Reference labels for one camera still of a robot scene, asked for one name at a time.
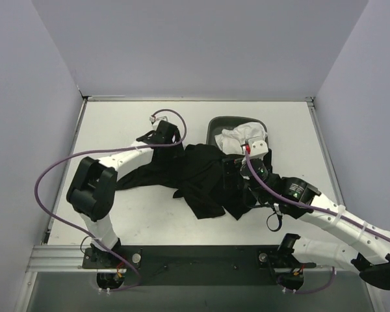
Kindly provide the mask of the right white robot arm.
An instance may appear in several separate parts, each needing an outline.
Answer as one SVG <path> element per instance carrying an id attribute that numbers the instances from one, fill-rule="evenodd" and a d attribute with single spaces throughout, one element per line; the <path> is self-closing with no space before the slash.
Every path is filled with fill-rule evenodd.
<path id="1" fill-rule="evenodd" d="M 224 186 L 242 190 L 249 208 L 268 207 L 278 220 L 289 216 L 338 239 L 328 243 L 288 233 L 276 254 L 280 263 L 341 268 L 373 287 L 390 291 L 389 230 L 352 214 L 303 179 L 273 173 L 262 159 L 227 157 L 222 167 Z"/>

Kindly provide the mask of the black printed t shirt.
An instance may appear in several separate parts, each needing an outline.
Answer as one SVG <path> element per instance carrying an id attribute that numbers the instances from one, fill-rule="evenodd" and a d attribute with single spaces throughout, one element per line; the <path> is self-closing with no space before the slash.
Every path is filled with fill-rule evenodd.
<path id="1" fill-rule="evenodd" d="M 198 219 L 229 213 L 239 220 L 257 200 L 249 190 L 243 189 L 239 172 L 229 177 L 231 188 L 224 187 L 222 162 L 241 159 L 240 155 L 226 155 L 212 145 L 189 144 L 180 157 L 151 162 L 120 178 L 116 189 L 160 185 L 174 189 L 173 197 L 183 198 Z"/>

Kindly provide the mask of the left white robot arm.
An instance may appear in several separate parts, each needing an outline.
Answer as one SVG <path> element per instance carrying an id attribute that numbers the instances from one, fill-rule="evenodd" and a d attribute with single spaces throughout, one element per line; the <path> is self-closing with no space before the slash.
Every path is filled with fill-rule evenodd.
<path id="1" fill-rule="evenodd" d="M 181 135 L 176 125 L 160 118 L 153 129 L 137 138 L 127 151 L 79 163 L 66 199 L 94 236 L 91 242 L 93 261 L 114 267 L 120 261 L 120 239 L 109 216 L 119 179 L 148 164 L 170 161 L 183 154 Z"/>

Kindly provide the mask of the dark grey plastic basket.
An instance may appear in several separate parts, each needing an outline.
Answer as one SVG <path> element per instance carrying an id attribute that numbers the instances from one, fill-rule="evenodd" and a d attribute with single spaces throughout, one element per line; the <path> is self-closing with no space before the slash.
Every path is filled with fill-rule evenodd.
<path id="1" fill-rule="evenodd" d="M 261 122 L 260 120 L 254 119 L 254 118 L 247 118 L 247 117 L 241 117 L 241 116 L 219 116 L 216 118 L 213 118 L 208 125 L 207 130 L 207 144 L 208 145 L 214 145 L 218 148 L 217 144 L 215 143 L 215 135 L 217 135 L 221 130 L 223 129 L 234 129 L 238 125 L 245 124 L 248 122 L 258 122 L 262 124 L 267 131 L 266 125 Z M 267 137 L 265 138 L 266 143 L 268 144 L 268 132 Z M 244 157 L 243 155 L 237 155 L 237 154 L 230 154 L 228 156 L 234 156 L 234 157 Z"/>

